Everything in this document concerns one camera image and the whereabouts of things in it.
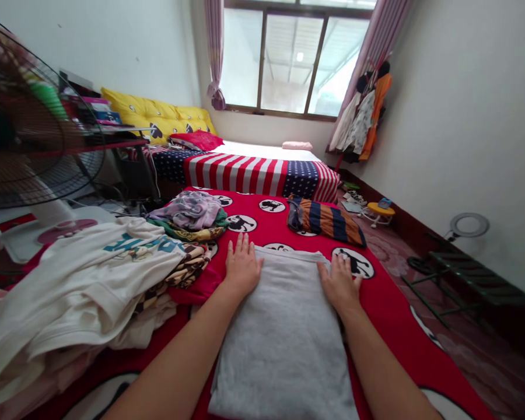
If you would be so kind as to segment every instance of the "pink curtain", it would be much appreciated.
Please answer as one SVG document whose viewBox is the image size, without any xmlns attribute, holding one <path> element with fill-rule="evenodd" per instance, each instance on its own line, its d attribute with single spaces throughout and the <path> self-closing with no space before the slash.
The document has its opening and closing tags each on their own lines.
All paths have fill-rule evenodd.
<svg viewBox="0 0 525 420">
<path fill-rule="evenodd" d="M 223 65 L 223 0 L 205 0 L 206 32 L 208 35 L 208 57 L 212 71 L 212 83 L 208 86 L 207 95 L 212 98 L 214 109 L 226 108 L 226 101 L 220 90 Z"/>
<path fill-rule="evenodd" d="M 342 113 L 356 94 L 356 83 L 359 77 L 366 71 L 374 70 L 379 61 L 391 53 L 397 35 L 407 17 L 411 2 L 412 0 L 377 0 L 356 66 L 352 72 L 352 78 L 346 90 L 344 101 L 342 101 L 337 121 L 334 124 L 333 134 L 338 128 Z"/>
</svg>

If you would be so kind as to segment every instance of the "white bedsheet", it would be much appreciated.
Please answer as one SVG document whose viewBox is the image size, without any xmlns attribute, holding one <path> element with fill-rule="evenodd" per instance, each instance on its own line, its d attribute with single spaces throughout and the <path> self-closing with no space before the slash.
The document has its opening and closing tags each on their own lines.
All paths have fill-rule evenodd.
<svg viewBox="0 0 525 420">
<path fill-rule="evenodd" d="M 216 153 L 227 153 L 228 155 L 248 156 L 250 158 L 279 159 L 279 160 L 303 160 L 320 162 L 321 160 L 308 150 L 282 149 L 276 146 L 261 146 L 246 143 L 236 143 L 224 140 L 222 146 L 212 150 Z"/>
</svg>

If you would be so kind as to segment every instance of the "window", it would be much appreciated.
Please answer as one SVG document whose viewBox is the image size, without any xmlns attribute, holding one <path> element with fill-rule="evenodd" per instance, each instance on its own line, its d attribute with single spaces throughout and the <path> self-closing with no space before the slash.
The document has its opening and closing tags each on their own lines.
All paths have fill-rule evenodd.
<svg viewBox="0 0 525 420">
<path fill-rule="evenodd" d="M 227 109 L 338 116 L 376 0 L 225 0 Z"/>
</svg>

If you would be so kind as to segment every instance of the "floor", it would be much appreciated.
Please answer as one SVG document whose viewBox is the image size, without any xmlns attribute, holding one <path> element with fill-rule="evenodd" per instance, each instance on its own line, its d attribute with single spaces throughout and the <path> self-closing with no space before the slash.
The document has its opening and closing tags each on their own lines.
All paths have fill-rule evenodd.
<svg viewBox="0 0 525 420">
<path fill-rule="evenodd" d="M 341 201 L 344 200 L 343 193 L 338 192 Z M 424 323 L 436 334 L 494 417 L 501 420 L 525 419 L 525 360 L 494 331 L 480 329 L 465 314 L 446 316 L 451 330 L 445 328 L 401 280 L 402 275 L 410 281 L 423 277 L 406 262 L 407 257 L 416 254 L 389 227 L 379 225 L 377 229 L 372 229 L 371 221 L 351 214 L 363 230 L 373 254 Z M 436 310 L 454 307 L 453 302 L 432 282 L 424 282 L 417 287 Z"/>
</svg>

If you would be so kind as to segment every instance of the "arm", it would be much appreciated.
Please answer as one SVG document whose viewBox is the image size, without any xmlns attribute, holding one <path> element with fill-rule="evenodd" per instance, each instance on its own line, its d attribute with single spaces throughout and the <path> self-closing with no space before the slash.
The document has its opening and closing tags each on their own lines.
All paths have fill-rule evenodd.
<svg viewBox="0 0 525 420">
<path fill-rule="evenodd" d="M 105 420 L 192 416 L 228 325 L 261 274 L 263 262 L 256 260 L 247 234 L 244 239 L 238 235 L 235 252 L 230 241 L 227 254 L 225 280 L 109 409 Z"/>
<path fill-rule="evenodd" d="M 442 420 L 362 309 L 362 277 L 352 280 L 349 259 L 343 261 L 340 255 L 334 255 L 330 275 L 322 263 L 318 265 L 325 294 L 344 323 L 350 354 L 373 418 Z"/>
</svg>

